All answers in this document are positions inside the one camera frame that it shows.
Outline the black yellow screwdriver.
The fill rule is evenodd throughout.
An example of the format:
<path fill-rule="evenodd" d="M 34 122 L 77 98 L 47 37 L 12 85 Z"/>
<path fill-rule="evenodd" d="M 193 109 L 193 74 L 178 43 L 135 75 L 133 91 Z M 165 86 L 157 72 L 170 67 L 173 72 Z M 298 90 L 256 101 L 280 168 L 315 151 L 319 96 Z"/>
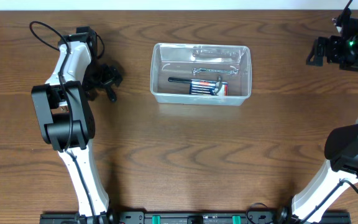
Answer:
<path fill-rule="evenodd" d="M 104 89 L 105 89 L 105 92 L 106 92 L 109 100 L 111 102 L 113 102 L 113 103 L 116 102 L 117 101 L 117 96 L 116 96 L 116 93 L 114 92 L 114 90 L 111 88 L 111 86 L 106 85 L 104 87 Z"/>

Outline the blue drill bit case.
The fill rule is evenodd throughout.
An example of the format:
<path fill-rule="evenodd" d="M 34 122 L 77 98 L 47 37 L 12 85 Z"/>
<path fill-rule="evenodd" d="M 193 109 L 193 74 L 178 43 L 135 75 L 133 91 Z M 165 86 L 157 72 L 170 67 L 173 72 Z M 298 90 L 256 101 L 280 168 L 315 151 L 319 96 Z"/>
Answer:
<path fill-rule="evenodd" d="M 227 93 L 227 82 L 192 80 L 190 84 L 191 95 L 227 96 Z"/>

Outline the silver wrench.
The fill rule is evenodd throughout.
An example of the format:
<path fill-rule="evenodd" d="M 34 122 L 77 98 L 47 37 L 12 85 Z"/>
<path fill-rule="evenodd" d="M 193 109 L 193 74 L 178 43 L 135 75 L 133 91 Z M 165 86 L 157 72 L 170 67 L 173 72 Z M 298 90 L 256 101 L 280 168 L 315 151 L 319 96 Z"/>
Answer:
<path fill-rule="evenodd" d="M 209 73 L 221 73 L 225 75 L 236 75 L 239 73 L 239 69 L 233 68 L 232 70 L 218 70 L 212 68 L 193 68 L 192 74 L 196 75 L 198 73 L 209 72 Z"/>

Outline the small claw hammer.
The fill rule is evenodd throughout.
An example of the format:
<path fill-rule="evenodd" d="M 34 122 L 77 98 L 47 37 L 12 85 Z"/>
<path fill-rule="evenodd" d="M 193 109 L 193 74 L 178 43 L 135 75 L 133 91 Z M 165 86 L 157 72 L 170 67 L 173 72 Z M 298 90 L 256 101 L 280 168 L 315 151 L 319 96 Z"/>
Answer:
<path fill-rule="evenodd" d="M 169 77 L 169 82 L 189 84 L 191 95 L 211 95 L 211 96 L 227 96 L 227 83 L 222 81 L 222 77 L 218 76 L 216 81 L 197 80 Z"/>

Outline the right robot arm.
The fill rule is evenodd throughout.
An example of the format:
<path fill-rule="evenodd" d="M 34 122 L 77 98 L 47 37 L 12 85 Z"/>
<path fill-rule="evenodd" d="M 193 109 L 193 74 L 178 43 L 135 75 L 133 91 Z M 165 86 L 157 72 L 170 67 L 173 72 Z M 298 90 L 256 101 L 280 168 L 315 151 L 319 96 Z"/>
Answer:
<path fill-rule="evenodd" d="M 336 63 L 341 70 L 358 72 L 358 19 L 346 6 L 333 23 L 339 34 L 319 37 L 306 64 L 321 67 Z M 332 130 L 324 147 L 325 160 L 309 184 L 276 211 L 274 223 L 349 223 L 348 215 L 327 215 L 326 210 L 348 188 L 358 183 L 358 118 L 355 124 Z"/>

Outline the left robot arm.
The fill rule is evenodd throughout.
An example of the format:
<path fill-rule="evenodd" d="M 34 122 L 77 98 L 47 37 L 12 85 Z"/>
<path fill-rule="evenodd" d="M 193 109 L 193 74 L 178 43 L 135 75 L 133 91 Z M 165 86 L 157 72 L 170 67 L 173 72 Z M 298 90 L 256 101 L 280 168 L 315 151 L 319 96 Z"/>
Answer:
<path fill-rule="evenodd" d="M 59 37 L 55 70 L 43 85 L 32 88 L 31 96 L 43 140 L 68 169 L 78 212 L 42 214 L 40 222 L 118 223 L 94 161 L 96 125 L 89 102 L 97 90 L 104 90 L 115 102 L 112 87 L 121 84 L 122 75 L 115 66 L 98 62 L 103 56 L 98 52 L 102 38 L 91 27 L 78 27 L 75 34 Z"/>

